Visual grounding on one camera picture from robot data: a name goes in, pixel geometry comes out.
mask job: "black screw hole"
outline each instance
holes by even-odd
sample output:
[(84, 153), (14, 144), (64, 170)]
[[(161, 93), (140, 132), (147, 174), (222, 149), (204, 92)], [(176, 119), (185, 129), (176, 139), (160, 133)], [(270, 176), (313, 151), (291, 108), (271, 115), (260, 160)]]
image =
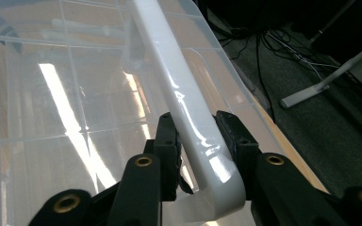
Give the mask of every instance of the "black screw hole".
[(270, 157), (270, 161), (272, 161), (273, 163), (280, 163), (281, 159), (279, 159), (277, 157)]
[(68, 198), (66, 200), (63, 200), (62, 202), (60, 202), (60, 207), (68, 207), (68, 206), (72, 206), (75, 204), (75, 199), (72, 198)]
[(142, 159), (138, 160), (138, 163), (140, 163), (141, 165), (145, 165), (145, 164), (149, 163), (149, 160), (147, 158), (142, 158)]

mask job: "black cable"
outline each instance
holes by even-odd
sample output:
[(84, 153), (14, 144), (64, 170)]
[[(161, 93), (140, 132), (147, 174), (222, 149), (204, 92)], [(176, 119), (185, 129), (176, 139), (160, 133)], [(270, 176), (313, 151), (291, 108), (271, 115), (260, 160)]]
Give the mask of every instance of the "black cable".
[(239, 58), (240, 53), (242, 53), (242, 51), (244, 51), (244, 50), (248, 47), (248, 42), (249, 42), (249, 38), (246, 38), (245, 46), (244, 46), (241, 50), (239, 50), (239, 52), (238, 52), (238, 55), (237, 55), (237, 56), (232, 57), (232, 58), (230, 58), (230, 59), (238, 59), (238, 58)]
[(298, 39), (296, 39), (295, 37), (293, 37), (292, 35), (290, 35), (286, 30), (284, 30), (284, 29), (282, 29), (282, 28), (280, 28), (279, 30), (281, 30), (282, 32), (287, 33), (293, 40), (295, 40), (296, 42), (298, 42), (299, 44), (301, 44), (301, 45), (304, 47), (304, 49), (306, 49), (309, 53), (311, 53), (311, 54), (313, 55), (313, 57), (314, 57), (319, 63), (327, 64), (327, 62), (323, 62), (323, 61), (319, 58), (318, 53), (315, 53), (315, 51), (307, 48), (301, 41), (299, 41)]
[[(262, 36), (260, 37), (260, 39), (262, 40), (262, 42), (264, 43), (264, 46), (269, 49), (270, 51), (272, 51), (276, 56), (278, 57), (281, 57), (281, 58), (284, 58), (284, 59), (288, 59), (288, 60), (291, 60), (291, 61), (294, 61), (294, 62), (297, 62), (301, 67), (305, 68), (306, 70), (309, 70), (311, 72), (315, 72), (315, 70), (313, 70), (312, 68), (308, 68), (305, 66), (305, 64), (308, 64), (306, 62), (303, 62), (302, 61), (302, 58), (299, 57), (296, 58), (297, 56), (291, 52), (287, 47), (285, 47), (284, 45), (281, 45), (282, 47), (280, 49), (275, 49), (271, 44), (270, 42), (267, 40), (267, 36), (262, 34)], [(325, 68), (325, 71), (323, 70), (316, 70), (318, 73), (330, 73), (332, 70), (330, 70), (329, 68)]]
[(284, 31), (281, 31), (281, 32), (283, 32), (284, 34), (283, 35), (280, 35), (280, 34), (278, 34), (278, 32), (277, 32), (277, 30), (273, 30), (274, 32), (275, 32), (275, 34), (278, 36), (278, 38), (280, 38), (281, 40), (283, 40), (284, 42), (286, 42), (286, 43), (290, 43), (290, 34), (288, 34), (287, 32), (284, 32)]
[(222, 48), (224, 48), (225, 46), (227, 46), (229, 43), (231, 43), (234, 39), (231, 39), (229, 42), (227, 42), (226, 44), (222, 45)]
[(272, 107), (272, 99), (270, 98), (270, 95), (267, 91), (266, 86), (264, 85), (263, 82), (263, 78), (261, 76), (261, 71), (260, 71), (260, 60), (259, 60), (259, 55), (258, 55), (258, 46), (260, 44), (260, 35), (256, 35), (256, 59), (257, 59), (257, 73), (258, 73), (258, 79), (260, 81), (261, 86), (264, 89), (264, 94), (266, 95), (267, 99), (269, 100), (269, 104), (270, 104), (270, 111), (271, 111), (271, 118), (272, 118), (272, 122), (274, 122), (275, 124), (275, 114), (274, 114), (274, 108)]
[[(298, 53), (300, 56), (306, 57), (306, 58), (310, 59), (311, 61), (316, 61), (316, 60), (314, 60), (314, 59), (311, 58), (311, 57), (314, 56), (314, 54), (313, 54), (312, 52), (310, 52), (310, 54), (302, 53), (301, 51), (296, 50), (296, 47), (297, 47), (297, 46), (290, 45), (289, 43), (286, 43), (284, 40), (278, 39), (278, 41), (281, 41), (281, 42), (283, 43), (283, 46), (284, 46), (284, 47), (287, 46), (288, 48), (290, 48), (291, 50), (293, 50), (295, 53)], [(299, 47), (299, 46), (298, 46), (298, 48), (304, 48), (305, 50), (308, 50), (307, 47), (305, 47), (305, 46), (304, 46), (304, 47)]]

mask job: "metal stand leg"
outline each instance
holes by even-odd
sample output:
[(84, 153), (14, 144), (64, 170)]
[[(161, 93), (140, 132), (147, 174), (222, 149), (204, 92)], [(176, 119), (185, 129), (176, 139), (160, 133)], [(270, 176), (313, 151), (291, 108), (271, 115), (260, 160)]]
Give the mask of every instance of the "metal stand leg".
[(324, 80), (322, 80), (320, 83), (311, 86), (309, 88), (303, 89), (295, 94), (292, 94), (280, 101), (280, 106), (283, 108), (290, 108), (294, 105), (297, 105), (298, 103), (305, 101), (309, 99), (310, 97), (313, 97), (325, 90), (327, 90), (328, 84), (330, 84), (332, 81), (343, 75), (345, 72), (349, 71), (352, 66), (354, 66), (356, 63), (358, 63), (362, 59), (362, 52), (360, 52), (355, 57), (349, 59), (346, 61), (340, 68), (338, 68), (336, 71), (331, 73), (328, 77), (326, 77)]

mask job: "transparent plastic bin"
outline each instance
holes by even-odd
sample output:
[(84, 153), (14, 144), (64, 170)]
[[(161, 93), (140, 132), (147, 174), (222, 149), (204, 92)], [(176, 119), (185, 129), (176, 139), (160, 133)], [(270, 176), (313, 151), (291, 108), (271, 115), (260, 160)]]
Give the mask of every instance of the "transparent plastic bin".
[[(198, 8), (158, 2), (210, 112), (238, 115), (263, 152), (283, 153)], [(60, 191), (114, 185), (155, 138), (169, 108), (149, 54), (123, 71), (129, 17), (123, 0), (0, 0), (0, 225), (26, 225)], [(243, 224), (254, 225), (248, 202), (206, 223)]]

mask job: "white plastic handle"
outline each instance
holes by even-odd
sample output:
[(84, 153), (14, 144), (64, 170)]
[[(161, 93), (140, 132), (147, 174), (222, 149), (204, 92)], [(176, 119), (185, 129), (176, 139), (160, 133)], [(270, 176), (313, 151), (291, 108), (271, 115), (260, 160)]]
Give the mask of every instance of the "white plastic handle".
[(192, 215), (185, 217), (213, 220), (239, 210), (245, 203), (242, 179), (160, 5), (132, 0), (127, 7), (132, 19), (126, 28), (125, 67), (138, 67), (145, 48), (159, 66), (167, 105), (200, 188), (184, 202)]

